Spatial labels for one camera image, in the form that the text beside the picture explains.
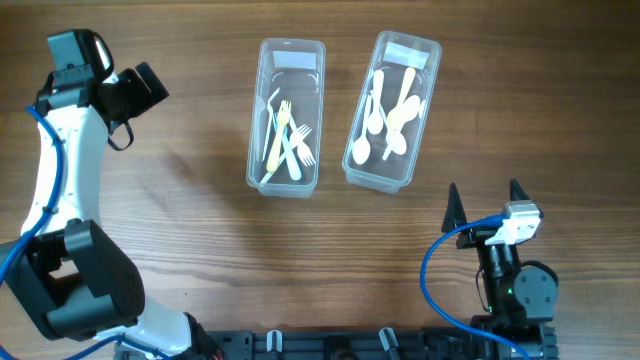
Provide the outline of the yellow plastic spoon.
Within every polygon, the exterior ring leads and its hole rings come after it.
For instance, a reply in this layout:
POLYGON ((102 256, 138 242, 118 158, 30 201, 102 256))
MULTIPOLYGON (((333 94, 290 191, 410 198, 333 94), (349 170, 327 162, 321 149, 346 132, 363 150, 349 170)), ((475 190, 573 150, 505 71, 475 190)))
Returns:
POLYGON ((396 106, 387 114, 387 125, 388 130, 393 131, 395 129, 395 125, 397 123, 397 119, 399 118, 400 113, 402 112, 403 104, 407 98, 407 95, 410 91, 410 88, 413 84, 414 78, 416 76, 416 69, 413 67, 407 67, 403 76, 403 81, 401 84, 399 97, 397 100, 396 106))

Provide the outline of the thin white spoon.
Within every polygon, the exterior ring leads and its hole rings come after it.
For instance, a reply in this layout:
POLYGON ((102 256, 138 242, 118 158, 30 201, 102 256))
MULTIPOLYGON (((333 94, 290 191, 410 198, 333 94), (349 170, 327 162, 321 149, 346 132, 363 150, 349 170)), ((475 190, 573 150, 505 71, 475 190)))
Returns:
POLYGON ((369 116, 371 114, 371 108, 372 108, 372 97, 368 95, 366 98, 365 107, 364 107, 361 134, 355 140, 352 146, 352 157, 354 162, 358 165, 362 165, 367 161, 371 151, 371 146, 367 139, 368 121, 369 121, 369 116))

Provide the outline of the light blue plastic spoon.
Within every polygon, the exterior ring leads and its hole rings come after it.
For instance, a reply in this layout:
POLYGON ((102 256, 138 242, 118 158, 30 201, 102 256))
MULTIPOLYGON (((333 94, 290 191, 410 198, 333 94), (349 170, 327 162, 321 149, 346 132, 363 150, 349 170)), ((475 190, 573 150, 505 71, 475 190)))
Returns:
POLYGON ((368 130, 372 135, 378 135, 384 126, 384 121, 380 112, 383 84, 384 72, 382 70, 376 70, 373 75, 373 105, 368 119, 368 130))

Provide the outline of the thin white fork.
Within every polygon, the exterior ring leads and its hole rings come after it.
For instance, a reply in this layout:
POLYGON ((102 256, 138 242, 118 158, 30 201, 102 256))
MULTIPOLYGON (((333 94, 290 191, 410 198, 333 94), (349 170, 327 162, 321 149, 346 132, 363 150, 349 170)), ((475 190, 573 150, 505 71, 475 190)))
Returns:
MULTIPOLYGON (((295 132, 299 127, 296 125, 294 118, 290 119, 290 127, 292 129, 292 133, 295 132)), ((304 166, 312 166, 316 164, 315 158, 311 152, 309 146, 304 142, 295 147, 297 149, 297 155, 299 160, 303 163, 304 166)))

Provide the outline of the light blue plastic fork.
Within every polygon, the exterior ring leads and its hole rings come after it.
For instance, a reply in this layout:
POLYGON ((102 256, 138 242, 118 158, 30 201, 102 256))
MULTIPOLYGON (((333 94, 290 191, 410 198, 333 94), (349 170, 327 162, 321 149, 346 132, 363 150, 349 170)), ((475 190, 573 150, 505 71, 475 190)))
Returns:
POLYGON ((301 170, 300 167, 298 165, 298 162, 294 156, 293 153, 293 148, 289 142, 289 138, 288 138, 288 134, 287 134, 288 130, 284 129, 283 131, 283 137, 282 137, 282 145, 284 148, 284 157, 286 159, 286 163, 287 163, 287 167, 288 167, 288 171, 289 171, 289 175, 290 178, 294 181, 298 181, 301 179, 302 174, 301 174, 301 170))

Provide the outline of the curved white plastic fork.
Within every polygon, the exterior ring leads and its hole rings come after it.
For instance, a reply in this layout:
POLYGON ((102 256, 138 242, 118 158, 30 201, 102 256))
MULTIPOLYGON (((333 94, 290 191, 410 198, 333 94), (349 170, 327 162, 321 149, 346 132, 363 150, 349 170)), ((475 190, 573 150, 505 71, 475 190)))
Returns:
POLYGON ((278 87, 268 98, 267 102, 266 102, 266 109, 268 112, 268 117, 267 117, 267 124, 266 124, 266 134, 265 134, 265 139, 264 139, 264 147, 263 147, 263 154, 262 154, 262 161, 264 161, 266 159, 266 155, 267 155, 267 149, 268 149, 268 145, 269 145, 269 139, 270 139, 270 135, 271 135, 271 128, 272 128, 272 118, 273 118, 273 108, 271 105, 271 101, 275 98, 276 95, 278 95, 280 91, 280 87, 278 87))

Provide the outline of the yellow plastic fork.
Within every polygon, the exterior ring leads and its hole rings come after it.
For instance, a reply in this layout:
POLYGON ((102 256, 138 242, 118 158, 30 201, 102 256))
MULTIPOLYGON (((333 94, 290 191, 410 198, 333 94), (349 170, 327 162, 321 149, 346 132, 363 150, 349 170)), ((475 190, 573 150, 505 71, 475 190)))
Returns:
POLYGON ((278 168, 278 161, 281 151, 281 143, 284 134, 285 127, 290 121, 291 114, 291 102, 283 100, 280 104, 280 108, 277 114, 277 129, 273 140, 273 144, 269 153, 268 161, 266 164, 266 170, 269 173, 274 173, 278 168))

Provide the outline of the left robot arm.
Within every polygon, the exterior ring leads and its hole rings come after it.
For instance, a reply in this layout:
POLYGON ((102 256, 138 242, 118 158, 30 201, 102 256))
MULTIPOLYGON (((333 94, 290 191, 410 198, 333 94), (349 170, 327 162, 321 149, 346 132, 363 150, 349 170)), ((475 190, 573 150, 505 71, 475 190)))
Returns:
POLYGON ((148 297, 135 264, 100 224, 100 170, 119 127, 168 93, 147 63, 116 72, 102 37, 72 29, 48 38, 55 67, 28 107, 40 134, 34 198, 17 240, 1 248, 1 281, 41 335, 117 344, 124 356, 217 359, 188 313, 148 297))

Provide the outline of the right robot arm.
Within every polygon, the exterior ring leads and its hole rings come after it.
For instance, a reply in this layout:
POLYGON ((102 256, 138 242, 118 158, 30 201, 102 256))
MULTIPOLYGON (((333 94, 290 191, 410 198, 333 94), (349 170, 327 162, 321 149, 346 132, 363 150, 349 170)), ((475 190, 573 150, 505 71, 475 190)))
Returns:
POLYGON ((515 179, 509 190, 510 201, 502 211, 506 218, 461 231, 456 247, 476 250, 483 278, 487 313, 474 316, 471 327, 514 345, 465 335, 461 350, 466 359, 557 359, 557 337, 548 323, 554 316, 559 278, 542 262, 522 261, 517 252, 519 244, 535 237, 543 212, 515 179))

